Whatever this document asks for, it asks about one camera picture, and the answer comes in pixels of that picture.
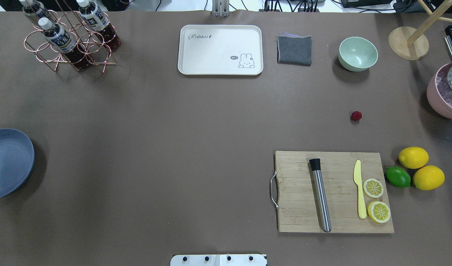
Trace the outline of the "yellow plastic knife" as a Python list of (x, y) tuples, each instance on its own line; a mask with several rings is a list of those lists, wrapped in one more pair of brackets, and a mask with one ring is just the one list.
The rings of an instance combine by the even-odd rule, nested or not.
[(357, 213), (360, 219), (366, 219), (366, 204), (363, 198), (363, 183), (362, 183), (362, 173), (361, 173), (361, 160), (356, 160), (354, 166), (354, 183), (357, 187)]

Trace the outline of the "blue round plate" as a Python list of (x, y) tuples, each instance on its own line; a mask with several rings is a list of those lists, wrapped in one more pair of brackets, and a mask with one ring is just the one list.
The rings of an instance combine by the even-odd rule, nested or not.
[(35, 163), (30, 138), (16, 129), (0, 129), (0, 198), (20, 187)]

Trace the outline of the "lemon half slice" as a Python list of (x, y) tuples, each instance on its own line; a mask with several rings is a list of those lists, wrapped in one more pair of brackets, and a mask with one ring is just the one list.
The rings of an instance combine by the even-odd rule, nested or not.
[(363, 192), (371, 198), (380, 198), (384, 193), (383, 184), (375, 178), (369, 178), (363, 182)]
[(368, 204), (367, 213), (369, 217), (378, 223), (386, 223), (390, 220), (390, 208), (382, 201), (372, 201)]

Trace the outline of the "dark drink bottle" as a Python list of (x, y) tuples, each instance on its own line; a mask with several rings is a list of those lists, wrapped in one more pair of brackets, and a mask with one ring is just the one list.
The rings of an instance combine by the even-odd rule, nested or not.
[(46, 17), (51, 22), (55, 22), (51, 13), (45, 8), (42, 2), (37, 0), (20, 0), (23, 5), (25, 16), (32, 22), (33, 26), (39, 27), (38, 21), (42, 17)]
[(98, 40), (106, 44), (111, 51), (117, 50), (121, 40), (101, 7), (91, 0), (77, 0), (77, 3), (82, 19), (90, 30), (98, 33)]
[(66, 59), (77, 69), (84, 69), (91, 65), (85, 54), (85, 48), (76, 38), (71, 37), (65, 27), (59, 23), (51, 22), (46, 17), (38, 21), (45, 39), (61, 52)]

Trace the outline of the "grey folded cloth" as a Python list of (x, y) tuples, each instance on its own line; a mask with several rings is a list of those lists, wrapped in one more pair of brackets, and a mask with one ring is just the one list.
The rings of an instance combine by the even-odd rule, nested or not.
[(312, 44), (310, 35), (299, 36), (284, 33), (276, 37), (278, 62), (310, 66), (312, 64)]

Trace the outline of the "cream rabbit tray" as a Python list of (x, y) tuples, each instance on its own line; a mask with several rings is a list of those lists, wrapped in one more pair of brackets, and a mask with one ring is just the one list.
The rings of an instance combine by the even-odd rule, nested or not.
[(186, 25), (177, 68), (184, 75), (261, 74), (262, 32), (255, 25)]

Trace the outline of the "steel muddler black tip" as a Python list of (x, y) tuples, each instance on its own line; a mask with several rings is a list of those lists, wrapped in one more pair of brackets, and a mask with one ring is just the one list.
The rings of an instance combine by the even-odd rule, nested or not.
[(309, 163), (312, 172), (314, 190), (316, 192), (319, 225), (324, 232), (329, 233), (331, 232), (331, 220), (322, 177), (321, 160), (319, 158), (313, 158), (309, 160)]

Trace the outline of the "pink bowl with ice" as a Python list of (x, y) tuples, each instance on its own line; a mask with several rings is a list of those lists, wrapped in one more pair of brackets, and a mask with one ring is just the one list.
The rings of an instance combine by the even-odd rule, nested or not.
[(440, 67), (427, 86), (430, 106), (439, 115), (448, 119), (452, 119), (452, 90), (447, 82), (447, 72), (451, 67), (452, 63)]

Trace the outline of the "dark drink bottle middle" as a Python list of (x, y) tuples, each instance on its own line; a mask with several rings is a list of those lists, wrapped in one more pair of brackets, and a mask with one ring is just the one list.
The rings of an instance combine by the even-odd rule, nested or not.
[(38, 21), (45, 39), (61, 52), (66, 59), (77, 69), (84, 69), (91, 65), (85, 54), (85, 48), (76, 38), (71, 37), (65, 27), (59, 23), (51, 22), (46, 17)]

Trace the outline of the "aluminium frame post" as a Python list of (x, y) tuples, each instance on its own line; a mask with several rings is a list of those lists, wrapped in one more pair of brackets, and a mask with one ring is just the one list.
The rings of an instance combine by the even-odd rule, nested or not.
[(213, 17), (229, 17), (230, 0), (212, 0), (212, 16)]

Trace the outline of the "wooden mug tree stand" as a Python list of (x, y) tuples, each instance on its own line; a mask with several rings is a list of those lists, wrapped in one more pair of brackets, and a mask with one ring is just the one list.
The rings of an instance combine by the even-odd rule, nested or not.
[(419, 0), (418, 3), (428, 14), (426, 20), (417, 29), (407, 26), (398, 27), (393, 29), (388, 36), (388, 43), (393, 52), (408, 60), (422, 59), (428, 53), (429, 42), (424, 32), (435, 21), (440, 20), (452, 23), (452, 18), (442, 16), (451, 7), (452, 0), (444, 0), (435, 11), (431, 11), (426, 7), (422, 0)]

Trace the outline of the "dark drink bottle far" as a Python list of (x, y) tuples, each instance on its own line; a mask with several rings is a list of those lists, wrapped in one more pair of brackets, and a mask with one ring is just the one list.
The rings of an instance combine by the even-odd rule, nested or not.
[(38, 21), (42, 17), (46, 17), (51, 22), (55, 22), (51, 13), (45, 8), (42, 2), (37, 0), (20, 0), (23, 5), (25, 16), (32, 22), (33, 26), (39, 27)]

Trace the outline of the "green lime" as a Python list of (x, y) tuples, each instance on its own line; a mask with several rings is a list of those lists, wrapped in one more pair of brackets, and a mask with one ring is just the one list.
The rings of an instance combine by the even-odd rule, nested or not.
[(400, 167), (389, 167), (385, 170), (385, 178), (392, 185), (400, 188), (410, 187), (411, 177), (407, 170)]

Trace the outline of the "red strawberry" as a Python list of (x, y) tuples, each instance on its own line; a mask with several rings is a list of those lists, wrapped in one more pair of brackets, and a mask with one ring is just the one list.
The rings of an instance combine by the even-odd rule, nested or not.
[(354, 111), (350, 115), (351, 121), (355, 121), (355, 122), (360, 121), (362, 119), (362, 117), (363, 117), (363, 114), (361, 113), (361, 111)]

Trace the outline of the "dark drink bottle near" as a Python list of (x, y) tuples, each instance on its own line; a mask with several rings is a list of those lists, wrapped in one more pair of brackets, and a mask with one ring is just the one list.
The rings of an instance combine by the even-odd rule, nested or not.
[(91, 0), (77, 0), (77, 3), (82, 19), (90, 30), (98, 33), (98, 40), (106, 44), (111, 51), (117, 50), (121, 40), (101, 7)]

